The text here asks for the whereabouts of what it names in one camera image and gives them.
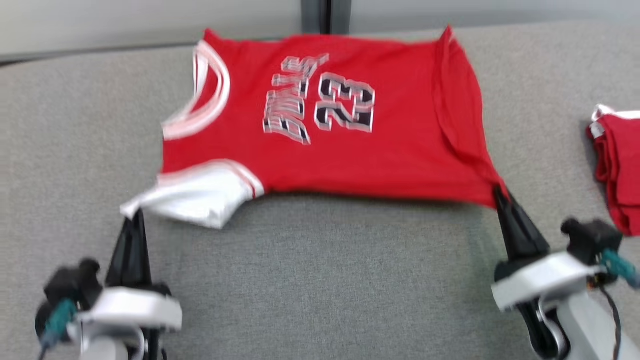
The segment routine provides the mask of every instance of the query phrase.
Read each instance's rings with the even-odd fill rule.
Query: white armhole trim
[[[640,111],[615,111],[612,108],[603,105],[597,104],[596,108],[593,110],[593,114],[591,115],[591,125],[589,125],[589,129],[591,130],[591,135],[593,135],[594,139],[597,139],[604,135],[604,126],[598,122],[604,115],[613,115],[620,119],[625,120],[638,120],[640,119]]]
[[[221,229],[244,202],[264,195],[262,183],[232,160],[158,176],[153,189],[120,206],[132,218],[138,209],[204,227]]]
[[[213,70],[218,78],[216,92],[207,104],[198,109],[198,111],[191,113],[191,110],[202,95],[210,70]],[[214,122],[227,105],[231,89],[231,78],[227,65],[220,55],[205,41],[200,41],[193,52],[193,81],[193,98],[184,109],[163,123],[163,134],[166,140],[184,138],[198,133]]]
[[[591,121],[598,121],[604,115],[614,115],[615,117],[626,120],[638,120],[640,119],[640,110],[615,111],[606,105],[597,104],[595,110],[593,110],[593,114],[591,115]]]

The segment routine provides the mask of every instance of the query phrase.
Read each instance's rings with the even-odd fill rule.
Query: robotic arm
[[[73,341],[80,360],[156,360],[159,354],[166,360],[160,335],[182,328],[182,308],[167,285],[151,280],[141,211],[125,219],[104,287],[99,270],[98,262],[85,259],[49,280],[36,316],[40,358],[58,341]]]
[[[600,220],[581,224],[569,219],[561,228],[570,239],[567,250],[550,254],[547,241],[515,198],[505,198],[499,188],[494,195],[508,260],[496,266],[493,297],[501,311],[520,312],[537,355],[545,360],[640,359],[636,345],[621,331],[618,311],[604,288],[618,278],[610,267],[621,261],[617,251],[622,234]],[[637,288],[637,274],[632,279],[630,272],[627,281]],[[592,289],[605,294],[613,319],[589,297]]]

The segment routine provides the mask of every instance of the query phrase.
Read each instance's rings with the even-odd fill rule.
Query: gray fabric surface
[[[584,135],[593,106],[640,108],[638,28],[570,22],[456,31],[483,90],[495,166],[553,248],[573,215],[610,221]],[[438,33],[394,36],[415,40]],[[108,266],[121,203],[153,183],[159,123],[189,99],[191,49],[0,69],[0,354],[35,359],[35,309],[61,264]],[[222,231],[147,216],[152,271],[182,304],[170,359],[534,359],[490,285],[495,212],[464,204],[273,195]],[[622,254],[640,264],[640,239]],[[612,290],[640,344],[640,305]],[[59,348],[49,359],[75,359]]]

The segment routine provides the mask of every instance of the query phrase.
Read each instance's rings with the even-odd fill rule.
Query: jersey
[[[640,236],[640,111],[597,105],[587,135],[598,154],[595,178],[607,190],[607,207],[618,229]]]
[[[163,124],[143,206],[220,228],[269,192],[472,202],[504,186],[484,139],[473,68],[447,28],[406,44],[329,35],[234,41],[207,30],[195,94]]]

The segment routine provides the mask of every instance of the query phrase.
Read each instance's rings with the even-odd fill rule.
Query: folded red clothing
[[[640,111],[598,105],[587,134],[598,153],[596,179],[607,186],[609,213],[625,235],[640,235]]]

